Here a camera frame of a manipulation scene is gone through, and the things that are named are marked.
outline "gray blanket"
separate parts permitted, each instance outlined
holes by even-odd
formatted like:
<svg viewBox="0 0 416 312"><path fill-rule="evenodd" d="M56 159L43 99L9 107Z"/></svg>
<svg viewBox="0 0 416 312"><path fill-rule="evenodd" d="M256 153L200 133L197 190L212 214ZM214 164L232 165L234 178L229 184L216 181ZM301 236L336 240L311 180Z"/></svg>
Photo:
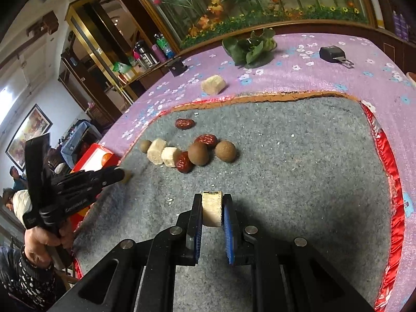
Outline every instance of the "gray blanket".
<svg viewBox="0 0 416 312"><path fill-rule="evenodd" d="M180 131L177 118L196 126ZM104 191L76 238L83 272L122 239L144 241L174 225L195 192L221 190L271 235L305 237L373 304L390 248L390 205L361 106L323 97L183 111L158 119L142 138L186 150L203 133L233 142L238 159L214 158L181 174L135 146L122 162L134 177ZM199 265L176 272L174 311L251 311L249 268L228 266L220 228L204 227Z"/></svg>

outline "silver rivet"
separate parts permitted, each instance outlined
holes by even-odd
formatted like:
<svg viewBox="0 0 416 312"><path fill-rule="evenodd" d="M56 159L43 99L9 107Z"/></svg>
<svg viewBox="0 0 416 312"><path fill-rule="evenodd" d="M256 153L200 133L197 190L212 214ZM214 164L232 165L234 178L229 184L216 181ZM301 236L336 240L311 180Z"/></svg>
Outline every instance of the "silver rivet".
<svg viewBox="0 0 416 312"><path fill-rule="evenodd" d="M259 229L257 229L254 225L248 225L245 227L244 231L246 231L249 235L254 235L259 231Z"/></svg>
<svg viewBox="0 0 416 312"><path fill-rule="evenodd" d="M125 239L121 241L120 247L124 250L130 249L134 245L134 241L131 239Z"/></svg>
<svg viewBox="0 0 416 312"><path fill-rule="evenodd" d="M169 229L169 232L170 232L172 235L180 235L180 234L182 233L182 228L181 228L180 226L172 226L172 227Z"/></svg>
<svg viewBox="0 0 416 312"><path fill-rule="evenodd" d="M302 238L302 237L295 238L295 245L296 246L300 246L302 248L302 247L306 246L307 243L308 242L306 241L305 238Z"/></svg>

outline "large framed mural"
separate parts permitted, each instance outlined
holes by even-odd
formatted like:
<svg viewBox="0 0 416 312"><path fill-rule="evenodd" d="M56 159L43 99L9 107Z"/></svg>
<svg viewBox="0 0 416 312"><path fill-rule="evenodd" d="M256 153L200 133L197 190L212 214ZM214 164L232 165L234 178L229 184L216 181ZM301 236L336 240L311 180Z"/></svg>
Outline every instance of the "large framed mural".
<svg viewBox="0 0 416 312"><path fill-rule="evenodd" d="M43 135L52 126L52 122L35 104L31 111L26 115L23 122L13 135L6 154L15 163L15 165L23 171L26 166L24 158L24 146L27 140Z"/></svg>

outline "framed picture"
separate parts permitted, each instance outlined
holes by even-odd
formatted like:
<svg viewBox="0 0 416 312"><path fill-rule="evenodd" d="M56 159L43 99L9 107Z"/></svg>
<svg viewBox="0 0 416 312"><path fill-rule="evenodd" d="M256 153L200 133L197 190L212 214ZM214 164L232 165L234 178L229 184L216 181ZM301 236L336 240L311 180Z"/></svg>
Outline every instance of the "framed picture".
<svg viewBox="0 0 416 312"><path fill-rule="evenodd" d="M51 126L52 122L40 110L39 106L35 104L20 124L6 149L7 156L21 171L24 170L26 165L24 159L24 145L26 141L43 135Z"/></svg>

